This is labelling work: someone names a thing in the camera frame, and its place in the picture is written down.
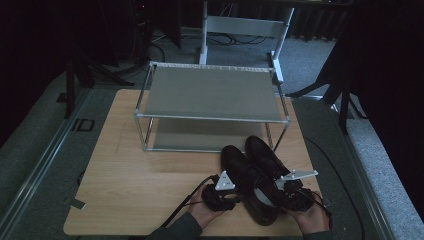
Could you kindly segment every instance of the black object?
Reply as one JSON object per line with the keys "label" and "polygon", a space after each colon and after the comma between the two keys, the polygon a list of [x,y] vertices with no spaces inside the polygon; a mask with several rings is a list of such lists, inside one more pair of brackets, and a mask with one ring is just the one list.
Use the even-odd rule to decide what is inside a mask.
{"label": "black object", "polygon": [[238,198],[225,198],[228,192],[218,192],[215,190],[215,184],[208,184],[206,188],[203,189],[203,202],[209,209],[215,212],[233,210],[236,203],[240,202],[240,200]]}
{"label": "black object", "polygon": [[[238,187],[237,194],[242,197],[249,214],[260,225],[274,223],[279,214],[277,186],[265,176],[246,156],[234,146],[226,146],[221,151],[221,166],[227,171],[231,181]],[[260,199],[258,189],[271,202]]]}
{"label": "black object", "polygon": [[[275,181],[290,173],[274,151],[257,136],[248,137],[245,148],[247,157],[272,180]],[[311,190],[303,188],[303,183],[299,179],[287,180],[281,192],[278,204],[284,209],[306,211],[314,204]]]}

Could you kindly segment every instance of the white tag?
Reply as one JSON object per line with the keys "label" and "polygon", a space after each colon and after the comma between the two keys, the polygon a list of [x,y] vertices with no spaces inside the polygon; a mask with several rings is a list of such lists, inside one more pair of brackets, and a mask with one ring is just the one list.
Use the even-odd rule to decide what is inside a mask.
{"label": "white tag", "polygon": [[231,182],[230,177],[227,175],[227,171],[223,171],[221,173],[221,177],[219,177],[218,182],[216,183],[215,190],[231,190],[236,188],[236,185]]}

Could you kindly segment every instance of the dark background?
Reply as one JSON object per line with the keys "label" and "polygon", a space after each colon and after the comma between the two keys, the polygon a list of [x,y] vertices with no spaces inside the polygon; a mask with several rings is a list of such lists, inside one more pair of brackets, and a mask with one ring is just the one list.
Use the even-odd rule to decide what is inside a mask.
{"label": "dark background", "polygon": [[[424,3],[419,0],[361,3],[338,38],[321,78],[329,73],[342,75],[340,71],[346,69],[346,65],[349,67],[352,72],[349,90],[359,97],[423,217],[424,199],[419,184],[424,180],[424,99],[421,96],[424,90]],[[134,32],[134,16],[124,14],[127,18],[121,19],[114,15],[113,9],[117,8],[108,6],[102,7],[95,0],[1,2],[0,146],[19,126],[46,86],[63,73],[72,47],[78,46],[94,60],[110,65],[138,54],[135,50],[139,47],[138,41],[134,43],[134,39],[143,36]],[[178,14],[169,15],[175,12],[166,9],[169,10],[161,8],[160,12],[167,13],[168,19],[178,17]],[[182,14],[181,19],[194,21],[196,25],[200,19],[195,20],[199,16],[194,12],[201,11],[185,13],[188,12],[193,14]],[[111,30],[114,26],[123,29],[127,26],[128,30],[116,32]],[[170,29],[169,35],[178,36],[178,30]],[[122,46],[125,39],[132,39],[128,40],[131,48],[117,47]],[[336,79],[332,84],[345,84],[343,77]]]}

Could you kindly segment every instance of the person's left hand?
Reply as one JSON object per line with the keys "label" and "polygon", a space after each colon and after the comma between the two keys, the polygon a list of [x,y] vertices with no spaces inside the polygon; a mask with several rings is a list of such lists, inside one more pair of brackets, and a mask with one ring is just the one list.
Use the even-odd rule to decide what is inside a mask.
{"label": "person's left hand", "polygon": [[206,206],[202,199],[202,192],[205,188],[206,185],[199,188],[196,195],[191,198],[190,203],[192,204],[188,208],[188,212],[196,219],[202,229],[224,213],[223,211],[212,211]]}

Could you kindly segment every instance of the gray carpet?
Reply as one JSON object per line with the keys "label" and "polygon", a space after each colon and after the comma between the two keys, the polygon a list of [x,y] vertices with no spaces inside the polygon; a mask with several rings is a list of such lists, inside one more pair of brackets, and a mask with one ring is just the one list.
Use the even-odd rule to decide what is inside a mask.
{"label": "gray carpet", "polygon": [[[164,50],[166,62],[196,63],[198,61],[200,41],[192,35],[183,40],[182,49],[177,49],[166,39],[155,41],[155,44]],[[266,39],[262,43],[252,45],[231,47],[210,45],[208,64],[265,67],[267,66],[265,53],[273,50],[275,44],[274,39]],[[285,78],[283,85],[285,93],[297,91],[313,83],[333,46],[334,42],[322,40],[304,42],[288,39],[280,57]],[[156,47],[150,49],[150,56],[155,61],[163,60],[162,52]],[[134,88],[137,89],[140,88],[144,75],[145,71],[141,69],[124,78],[136,83]],[[66,124],[63,120],[65,106],[63,103],[55,102],[59,93],[64,91],[64,86],[64,75],[53,81],[28,114],[27,119],[0,149],[0,213],[2,216],[7,213],[9,204],[19,193],[21,185],[38,159],[42,157],[50,140],[54,138],[55,132]],[[43,176],[32,200],[7,239],[77,239],[63,233],[62,228],[69,206],[62,202],[66,197],[73,197],[76,194],[77,179],[88,164],[113,97],[120,88],[122,87],[108,80],[98,80],[94,89],[89,91],[86,101],[78,111],[77,119],[72,121],[81,121],[81,119],[94,121],[93,130],[90,132],[75,129],[67,131],[65,141],[55,153],[49,170]],[[323,95],[325,90],[326,86],[317,89],[311,95]],[[311,98],[302,98],[294,99],[294,107],[302,134],[306,137],[305,142],[313,166],[320,173],[318,176],[320,187],[329,204],[329,209],[334,214],[335,239],[356,240],[361,239],[361,234],[365,234],[364,239],[379,239],[375,222],[369,214],[369,206],[364,200],[362,185],[355,178],[356,173],[351,164],[354,159],[349,152],[354,146],[357,149],[355,153],[359,152],[360,157],[370,158],[375,157],[376,154],[383,159],[387,157],[381,144],[375,141],[372,127],[368,127],[369,123],[366,120],[357,118],[349,120],[349,130],[354,132],[353,146],[349,146],[350,138],[341,134],[336,124],[337,113],[331,110],[330,106]],[[378,180],[370,182],[373,186],[378,184]],[[394,211],[393,206],[396,204],[405,208],[410,207],[407,201],[406,203],[392,201],[388,203],[388,208],[392,206],[391,211]],[[403,232],[394,231],[396,239],[419,239],[417,236],[422,236],[422,222],[399,223],[399,225]],[[83,236],[81,239],[127,239],[127,237]]]}

